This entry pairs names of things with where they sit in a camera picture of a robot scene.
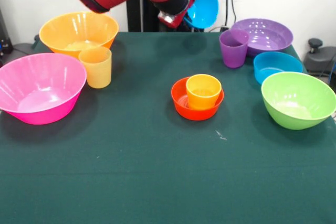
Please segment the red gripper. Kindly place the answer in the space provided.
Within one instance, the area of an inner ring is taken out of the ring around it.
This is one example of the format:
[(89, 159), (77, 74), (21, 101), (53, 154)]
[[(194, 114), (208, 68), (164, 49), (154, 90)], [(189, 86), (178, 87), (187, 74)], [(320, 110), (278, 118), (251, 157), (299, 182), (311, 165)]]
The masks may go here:
[(189, 15), (186, 15), (187, 11), (192, 7), (194, 2), (195, 0), (187, 0), (187, 5), (179, 14), (176, 15), (160, 11), (158, 14), (158, 19), (160, 20), (160, 22), (170, 28), (177, 28), (183, 20), (188, 26), (194, 26), (194, 20), (190, 18)]

